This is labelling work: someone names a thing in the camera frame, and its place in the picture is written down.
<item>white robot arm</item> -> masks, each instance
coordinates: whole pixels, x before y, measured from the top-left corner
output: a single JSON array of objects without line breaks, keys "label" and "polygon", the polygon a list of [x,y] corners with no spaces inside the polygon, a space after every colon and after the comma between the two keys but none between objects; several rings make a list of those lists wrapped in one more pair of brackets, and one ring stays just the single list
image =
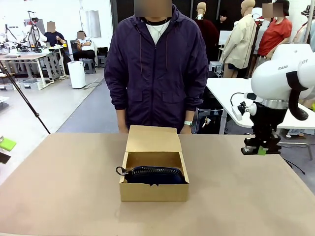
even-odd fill
[{"label": "white robot arm", "polygon": [[252,76],[252,90],[266,100],[288,101],[292,88],[287,73],[297,71],[299,83],[308,88],[300,95],[304,99],[315,86],[315,53],[309,44],[284,44],[275,51],[271,61],[259,66]]},{"label": "white robot arm", "polygon": [[26,25],[23,29],[24,38],[21,40],[22,43],[25,43],[29,40],[31,33],[34,33],[36,40],[43,43],[47,41],[47,37],[45,37],[39,30],[36,25]]},{"label": "white robot arm", "polygon": [[236,117],[250,113],[254,123],[254,138],[245,139],[244,155],[279,154],[280,136],[277,126],[283,122],[288,109],[298,120],[308,114],[298,107],[299,99],[310,95],[315,86],[315,54],[308,44],[280,45],[271,61],[259,66],[252,76],[250,94],[253,104],[242,102],[233,107]]}]

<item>box lid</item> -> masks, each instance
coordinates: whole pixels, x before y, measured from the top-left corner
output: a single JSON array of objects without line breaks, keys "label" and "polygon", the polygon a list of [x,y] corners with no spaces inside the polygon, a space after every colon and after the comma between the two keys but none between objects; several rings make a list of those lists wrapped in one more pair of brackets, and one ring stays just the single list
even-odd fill
[{"label": "box lid", "polygon": [[181,142],[175,128],[130,126],[126,152],[178,152]]}]

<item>purple jacket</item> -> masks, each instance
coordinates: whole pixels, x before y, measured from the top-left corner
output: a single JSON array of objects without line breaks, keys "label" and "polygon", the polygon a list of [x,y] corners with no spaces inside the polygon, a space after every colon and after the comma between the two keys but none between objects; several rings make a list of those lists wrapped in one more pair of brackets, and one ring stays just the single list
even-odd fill
[{"label": "purple jacket", "polygon": [[184,126],[195,111],[207,82],[206,47],[197,24],[175,5],[169,26],[154,44],[147,26],[131,16],[113,35],[104,77],[116,110],[126,109],[126,122]]}]

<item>wristwatch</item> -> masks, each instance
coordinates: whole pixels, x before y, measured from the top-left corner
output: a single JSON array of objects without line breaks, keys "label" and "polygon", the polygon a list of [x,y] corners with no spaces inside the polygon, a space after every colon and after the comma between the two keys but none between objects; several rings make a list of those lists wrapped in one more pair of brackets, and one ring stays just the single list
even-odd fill
[{"label": "wristwatch", "polygon": [[193,127],[193,125],[194,125],[193,121],[186,121],[186,120],[185,120],[184,124],[189,125],[191,127]]}]

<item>floor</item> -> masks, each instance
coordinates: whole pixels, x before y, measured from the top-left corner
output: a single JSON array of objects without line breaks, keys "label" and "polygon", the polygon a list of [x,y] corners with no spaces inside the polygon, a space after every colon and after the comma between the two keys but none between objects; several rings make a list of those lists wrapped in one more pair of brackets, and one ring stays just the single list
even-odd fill
[{"label": "floor", "polygon": [[[86,75],[87,84],[103,79],[103,70]],[[27,99],[40,114],[51,133],[56,132],[75,109],[93,91],[72,89],[70,79],[58,80],[43,90],[24,91]],[[17,142],[7,153],[12,158],[6,165],[0,164],[0,184],[48,135],[17,91],[0,91],[0,96],[10,97],[0,104],[0,134]]]},{"label": "floor", "polygon": [[[227,123],[229,134],[251,133],[251,129],[237,126],[233,120]],[[69,117],[69,119],[60,127],[58,132],[106,132],[116,133],[117,119],[114,106],[111,104],[109,90],[104,81],[97,87]],[[315,144],[315,137],[306,135],[306,140],[297,142],[307,142]],[[295,142],[286,140],[282,137],[283,142]],[[311,146],[315,156],[315,146]],[[281,156],[297,166],[299,166],[306,175],[303,175],[298,169],[293,167],[295,172],[306,183],[306,185],[315,193],[315,160],[310,161],[306,148],[290,147],[283,148]]]}]

